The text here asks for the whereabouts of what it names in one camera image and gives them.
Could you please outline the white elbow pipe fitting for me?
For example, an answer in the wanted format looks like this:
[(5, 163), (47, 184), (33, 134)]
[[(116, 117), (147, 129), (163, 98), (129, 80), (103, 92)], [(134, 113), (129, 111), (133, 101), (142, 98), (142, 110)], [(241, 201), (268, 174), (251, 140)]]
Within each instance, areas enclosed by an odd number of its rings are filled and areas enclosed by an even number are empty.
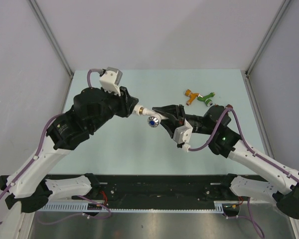
[(144, 107), (142, 105), (135, 105), (133, 108), (132, 114), (141, 116), (143, 114)]

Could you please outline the grey white water faucet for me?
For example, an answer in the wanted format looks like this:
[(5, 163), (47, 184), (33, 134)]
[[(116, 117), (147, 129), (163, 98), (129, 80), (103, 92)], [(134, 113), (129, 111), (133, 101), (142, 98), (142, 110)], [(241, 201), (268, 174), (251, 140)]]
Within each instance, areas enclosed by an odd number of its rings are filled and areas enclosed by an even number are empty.
[(161, 121), (166, 119), (166, 117), (164, 117), (163, 115), (149, 110), (145, 107), (141, 107), (139, 109), (139, 114), (148, 117), (148, 125), (150, 127), (158, 127)]

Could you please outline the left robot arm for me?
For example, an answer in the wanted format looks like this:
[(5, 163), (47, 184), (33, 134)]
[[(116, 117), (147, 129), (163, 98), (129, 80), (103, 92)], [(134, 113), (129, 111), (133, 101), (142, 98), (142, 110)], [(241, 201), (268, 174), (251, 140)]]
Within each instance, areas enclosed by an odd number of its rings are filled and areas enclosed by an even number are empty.
[(54, 116), (45, 125), (36, 152), (14, 174), (0, 176), (0, 189), (8, 193), (8, 209), (21, 204), (23, 213), (32, 213), (48, 202), (67, 197), (95, 199), (100, 182), (92, 173), (62, 180), (48, 180), (48, 172), (65, 156), (87, 141), (114, 116), (143, 115), (139, 100), (126, 87), (111, 92), (104, 87), (85, 88), (76, 95), (67, 112)]

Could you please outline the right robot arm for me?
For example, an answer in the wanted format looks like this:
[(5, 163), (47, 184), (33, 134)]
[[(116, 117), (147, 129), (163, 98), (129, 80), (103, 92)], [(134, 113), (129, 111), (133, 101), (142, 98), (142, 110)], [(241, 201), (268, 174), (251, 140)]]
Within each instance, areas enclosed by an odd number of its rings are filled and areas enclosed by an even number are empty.
[(215, 105), (204, 116), (188, 115), (182, 105), (154, 107), (161, 115), (161, 125), (186, 152), (206, 147), (215, 154), (236, 161), (261, 176), (264, 181), (248, 181), (230, 176), (221, 185), (220, 195), (231, 200), (236, 195), (266, 201), (277, 206), (285, 215), (299, 220), (299, 171), (287, 167), (260, 153), (244, 138), (241, 131), (228, 127), (231, 107)]

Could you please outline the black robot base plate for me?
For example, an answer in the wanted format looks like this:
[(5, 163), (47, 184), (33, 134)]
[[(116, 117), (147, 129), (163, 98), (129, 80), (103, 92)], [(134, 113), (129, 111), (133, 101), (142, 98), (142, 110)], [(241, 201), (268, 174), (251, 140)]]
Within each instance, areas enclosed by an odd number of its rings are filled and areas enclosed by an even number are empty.
[(238, 201), (221, 182), (225, 175), (96, 175), (98, 185), (86, 195), (109, 207), (128, 209), (198, 209), (215, 201)]

